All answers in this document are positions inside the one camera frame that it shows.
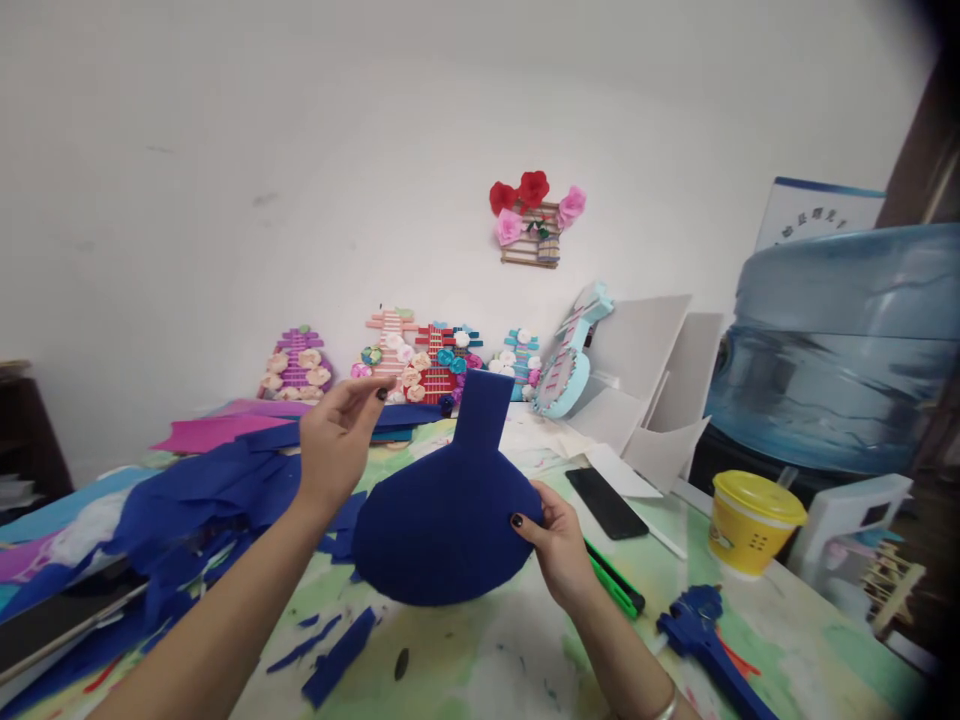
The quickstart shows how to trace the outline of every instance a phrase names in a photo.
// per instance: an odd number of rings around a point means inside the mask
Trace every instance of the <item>green utility knife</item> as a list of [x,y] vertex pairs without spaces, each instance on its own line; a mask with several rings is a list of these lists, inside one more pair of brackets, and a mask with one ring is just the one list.
[[610,596],[620,606],[624,614],[631,620],[636,620],[637,615],[643,612],[643,608],[647,604],[643,595],[637,592],[637,589],[627,582],[627,579],[618,573],[613,565],[607,562],[607,559],[590,544],[589,540],[584,538],[583,542],[587,545],[587,554],[590,555],[590,563],[593,565],[593,571],[597,574],[600,584],[607,589],[607,592],[610,593]]

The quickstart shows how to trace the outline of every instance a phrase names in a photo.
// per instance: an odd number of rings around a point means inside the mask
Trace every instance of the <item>yellow lid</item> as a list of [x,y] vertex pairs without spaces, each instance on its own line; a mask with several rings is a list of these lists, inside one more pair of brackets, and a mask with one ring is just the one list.
[[731,499],[764,517],[792,525],[803,525],[807,521],[807,511],[796,495],[759,475],[728,470],[715,475],[713,484]]

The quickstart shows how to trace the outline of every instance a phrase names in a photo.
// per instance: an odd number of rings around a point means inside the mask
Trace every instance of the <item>bracelet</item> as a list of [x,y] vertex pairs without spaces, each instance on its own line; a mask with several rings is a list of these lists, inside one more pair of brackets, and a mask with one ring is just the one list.
[[672,720],[674,713],[677,712],[677,705],[680,704],[680,688],[677,687],[672,678],[670,682],[673,684],[673,699],[670,700],[670,704],[664,708],[663,712],[650,720]]

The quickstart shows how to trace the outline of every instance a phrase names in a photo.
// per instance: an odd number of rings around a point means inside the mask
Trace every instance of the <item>yellow cup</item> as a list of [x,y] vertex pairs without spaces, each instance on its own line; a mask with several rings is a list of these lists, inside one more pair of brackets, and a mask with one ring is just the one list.
[[807,511],[789,490],[752,473],[729,470],[713,486],[710,552],[735,576],[756,580]]

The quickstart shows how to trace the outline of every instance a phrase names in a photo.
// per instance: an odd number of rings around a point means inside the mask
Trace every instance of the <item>forearm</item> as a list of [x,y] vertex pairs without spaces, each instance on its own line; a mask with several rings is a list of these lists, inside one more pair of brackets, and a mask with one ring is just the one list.
[[226,718],[332,515],[295,500],[92,720]]
[[[670,704],[674,685],[599,582],[568,609],[604,697],[623,720],[651,720]],[[673,717],[697,714],[681,697]]]

